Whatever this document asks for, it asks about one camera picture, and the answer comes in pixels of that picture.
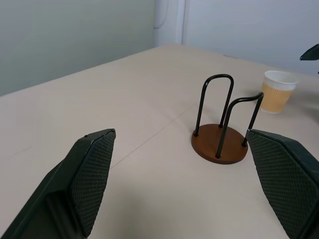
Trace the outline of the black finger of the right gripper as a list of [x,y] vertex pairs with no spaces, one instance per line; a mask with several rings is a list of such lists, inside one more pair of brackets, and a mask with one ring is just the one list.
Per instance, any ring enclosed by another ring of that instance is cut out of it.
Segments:
[[308,49],[301,57],[301,61],[317,61],[319,60],[319,44]]

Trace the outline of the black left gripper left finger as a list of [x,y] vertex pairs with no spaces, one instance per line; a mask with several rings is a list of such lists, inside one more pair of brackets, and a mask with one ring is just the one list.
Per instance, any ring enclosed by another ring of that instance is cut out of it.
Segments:
[[9,225],[4,239],[86,239],[106,189],[116,131],[78,139],[42,179]]

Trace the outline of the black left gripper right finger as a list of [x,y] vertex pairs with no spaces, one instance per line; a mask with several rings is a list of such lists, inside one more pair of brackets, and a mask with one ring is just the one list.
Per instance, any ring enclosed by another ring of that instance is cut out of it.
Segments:
[[319,237],[319,162],[298,141],[249,129],[262,190],[287,236]]

